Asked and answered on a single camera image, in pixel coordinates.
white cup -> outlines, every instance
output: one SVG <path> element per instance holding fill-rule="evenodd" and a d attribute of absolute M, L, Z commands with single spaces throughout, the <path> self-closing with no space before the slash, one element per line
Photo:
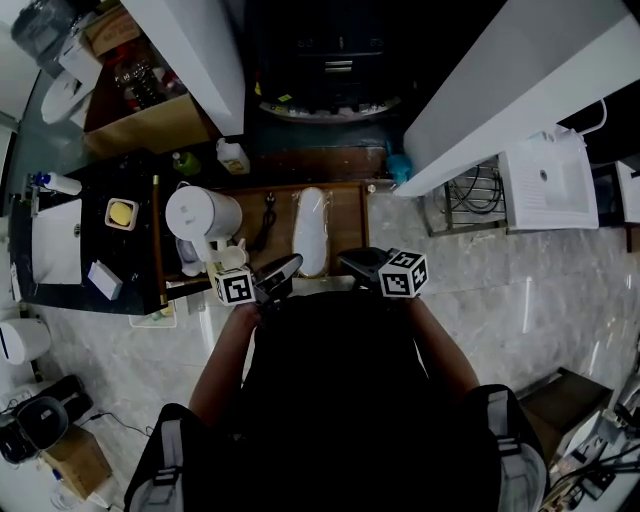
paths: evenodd
<path fill-rule="evenodd" d="M 231 245 L 220 251 L 220 263 L 225 270 L 240 268 L 249 261 L 249 253 L 245 249 L 246 241 L 243 238 L 238 245 Z"/>

yellow sponge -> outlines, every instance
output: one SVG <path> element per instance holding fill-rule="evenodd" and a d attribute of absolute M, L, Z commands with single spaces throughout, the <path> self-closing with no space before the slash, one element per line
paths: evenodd
<path fill-rule="evenodd" d="M 111 217 L 111 220 L 121 226 L 128 226 L 131 223 L 131 214 L 131 207 L 128 204 L 121 203 L 120 201 L 113 203 L 111 205 L 111 210 L 109 210 L 109 217 Z"/>

person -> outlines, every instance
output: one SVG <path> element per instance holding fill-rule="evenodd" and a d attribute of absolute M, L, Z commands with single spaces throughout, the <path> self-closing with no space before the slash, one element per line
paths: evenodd
<path fill-rule="evenodd" d="M 203 500 L 211 508 L 533 510 L 546 483 L 539 443 L 513 393 L 480 386 L 418 298 L 321 293 L 289 298 L 264 318 L 254 304 L 236 307 L 189 410 L 167 406 L 158 424 L 176 420 L 184 510 L 203 509 Z M 162 467 L 163 448 L 156 428 L 128 510 L 145 510 L 143 484 Z M 515 466 L 505 456 L 521 457 L 526 469 L 508 474 Z"/>

black countertop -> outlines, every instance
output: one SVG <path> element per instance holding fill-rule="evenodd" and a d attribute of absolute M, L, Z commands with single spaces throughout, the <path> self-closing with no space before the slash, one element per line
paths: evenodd
<path fill-rule="evenodd" d="M 80 260 L 82 284 L 36 284 L 31 273 L 31 206 L 14 200 L 9 221 L 9 252 L 11 263 L 16 264 L 18 283 L 23 300 L 28 303 L 67 309 L 144 315 L 161 308 L 155 277 L 151 225 L 151 195 L 153 176 L 172 177 L 172 169 L 160 164 L 161 160 L 146 151 L 137 151 L 112 160 L 92 164 L 70 173 L 70 178 L 82 183 L 78 196 L 40 194 L 40 210 L 82 199 Z M 175 189 L 166 183 L 162 196 Z M 133 231 L 123 231 L 105 225 L 104 218 L 109 199 L 136 201 L 140 208 Z M 107 299 L 89 280 L 91 264 L 100 260 L 122 281 L 116 300 Z"/>

wall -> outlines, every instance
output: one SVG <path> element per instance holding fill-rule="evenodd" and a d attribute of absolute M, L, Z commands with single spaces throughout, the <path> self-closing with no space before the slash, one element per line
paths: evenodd
<path fill-rule="evenodd" d="M 223 135 L 244 131 L 244 75 L 222 0 L 123 0 Z"/>
<path fill-rule="evenodd" d="M 2 63 L 0 112 L 20 120 L 40 68 L 13 42 L 9 26 L 2 21 L 0 21 L 0 63 Z"/>
<path fill-rule="evenodd" d="M 7 160 L 10 141 L 11 131 L 0 125 L 0 180 L 2 179 L 2 172 L 4 171 L 4 163 Z"/>
<path fill-rule="evenodd" d="M 0 22 L 9 26 L 18 17 L 20 10 L 29 5 L 30 0 L 2 0 L 0 2 Z"/>
<path fill-rule="evenodd" d="M 417 174 L 397 193 L 424 194 L 637 80 L 638 34 L 621 0 L 508 0 L 406 132 Z"/>
<path fill-rule="evenodd" d="M 246 0 L 223 0 L 223 3 L 233 22 L 234 28 L 238 32 L 244 32 L 244 7 Z"/>

